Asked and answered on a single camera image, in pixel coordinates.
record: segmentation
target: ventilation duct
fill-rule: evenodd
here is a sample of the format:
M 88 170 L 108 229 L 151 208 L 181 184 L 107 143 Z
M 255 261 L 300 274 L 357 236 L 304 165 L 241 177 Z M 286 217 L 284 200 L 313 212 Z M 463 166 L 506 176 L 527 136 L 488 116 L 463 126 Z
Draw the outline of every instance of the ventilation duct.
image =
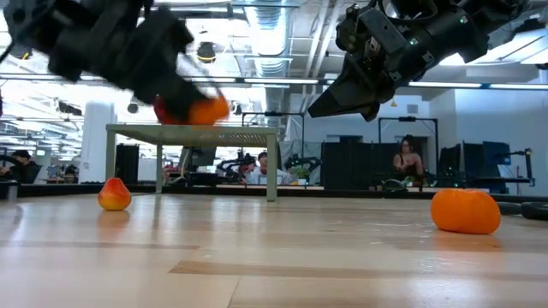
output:
M 280 0 L 262 0 L 272 4 L 283 4 Z M 255 60 L 259 77 L 287 77 L 289 63 L 282 59 L 288 54 L 290 14 L 286 8 L 250 7 L 246 8 L 247 19 L 253 31 L 253 52 L 264 58 Z M 283 89 L 265 88 L 266 110 L 283 112 Z M 268 126 L 279 126 L 280 118 L 266 119 Z

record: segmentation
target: red pear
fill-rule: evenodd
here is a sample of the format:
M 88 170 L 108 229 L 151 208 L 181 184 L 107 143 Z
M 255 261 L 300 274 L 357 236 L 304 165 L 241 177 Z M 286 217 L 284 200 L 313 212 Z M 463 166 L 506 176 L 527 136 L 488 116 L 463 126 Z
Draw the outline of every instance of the red pear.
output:
M 111 178 L 104 184 L 98 201 L 105 210 L 125 210 L 131 204 L 131 193 L 122 180 Z

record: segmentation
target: metal frame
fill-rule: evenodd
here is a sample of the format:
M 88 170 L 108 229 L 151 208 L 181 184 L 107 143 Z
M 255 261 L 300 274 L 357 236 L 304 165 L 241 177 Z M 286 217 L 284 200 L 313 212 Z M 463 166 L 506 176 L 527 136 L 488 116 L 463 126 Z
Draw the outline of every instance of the metal frame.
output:
M 241 113 L 241 126 L 245 127 L 246 116 L 270 116 L 270 117 L 282 117 L 282 116 L 300 116 L 302 119 L 301 124 L 301 158 L 305 157 L 305 114 L 297 112 L 242 112 Z
M 131 139 L 156 145 L 156 193 L 161 193 L 162 148 L 164 145 L 217 145 L 264 147 L 275 152 L 277 148 L 277 131 L 274 127 L 202 127 L 183 125 L 125 125 L 107 124 L 105 178 L 115 176 L 116 135 L 121 134 Z M 272 163 L 267 166 L 266 200 L 277 200 L 277 155 L 269 158 Z
M 434 138 L 436 143 L 436 175 L 439 172 L 439 140 L 438 140 L 438 119 L 435 118 L 417 118 L 414 116 L 400 116 L 400 117 L 379 117 L 378 118 L 378 142 L 383 143 L 383 131 L 388 127 L 383 127 L 383 121 L 401 121 L 401 122 L 422 122 L 428 129 L 432 130 L 425 121 L 431 121 L 434 123 Z

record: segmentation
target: desk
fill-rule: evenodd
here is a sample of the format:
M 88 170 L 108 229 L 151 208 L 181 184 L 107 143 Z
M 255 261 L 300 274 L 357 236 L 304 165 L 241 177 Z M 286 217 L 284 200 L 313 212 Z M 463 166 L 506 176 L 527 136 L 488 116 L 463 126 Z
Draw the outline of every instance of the desk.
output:
M 115 175 L 116 135 L 147 142 L 157 147 L 156 193 L 162 192 L 162 146 L 266 147 L 269 153 L 266 199 L 277 198 L 277 130 L 274 127 L 202 127 L 181 125 L 108 124 L 106 179 Z

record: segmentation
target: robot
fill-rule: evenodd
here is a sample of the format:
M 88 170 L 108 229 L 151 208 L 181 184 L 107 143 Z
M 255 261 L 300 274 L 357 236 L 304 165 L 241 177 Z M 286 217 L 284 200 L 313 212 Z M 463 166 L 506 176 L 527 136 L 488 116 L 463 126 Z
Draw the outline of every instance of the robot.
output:
M 342 72 L 308 112 L 312 117 L 360 113 L 373 120 L 397 88 L 420 80 L 445 57 L 483 56 L 488 34 L 519 16 L 528 0 L 372 0 L 353 5 L 337 26 L 346 51 Z M 76 82 L 83 71 L 162 105 L 166 123 L 212 124 L 228 115 L 222 94 L 210 98 L 176 73 L 194 38 L 153 0 L 10 0 L 4 8 L 12 45 L 49 56 L 53 74 Z M 145 20 L 138 23 L 141 9 Z

